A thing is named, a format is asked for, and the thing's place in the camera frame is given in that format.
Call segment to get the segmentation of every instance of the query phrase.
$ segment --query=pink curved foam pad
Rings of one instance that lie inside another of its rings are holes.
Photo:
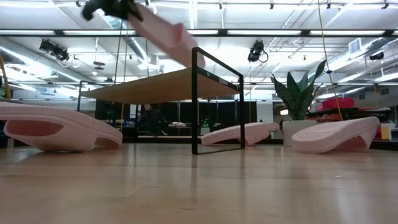
[[[4,133],[43,151],[88,151],[118,148],[123,135],[102,121],[77,111],[0,102]]]
[[[153,14],[145,6],[138,4],[137,7],[144,21],[141,22],[134,16],[129,16],[129,22],[137,33],[154,43],[178,63],[191,67],[192,48],[198,44],[184,29],[183,24],[172,25]],[[205,59],[201,54],[198,54],[198,66],[205,66]]]
[[[256,142],[259,142],[269,136],[270,130],[279,129],[277,123],[250,123],[244,125],[245,130],[245,142],[247,146],[251,146]],[[224,128],[218,131],[213,131],[201,137],[201,143],[204,146],[214,144],[216,142],[228,140],[228,139],[240,139],[241,137],[241,126],[233,126]]]
[[[304,153],[332,149],[364,152],[369,149],[379,126],[377,117],[318,124],[295,133],[293,147]]]

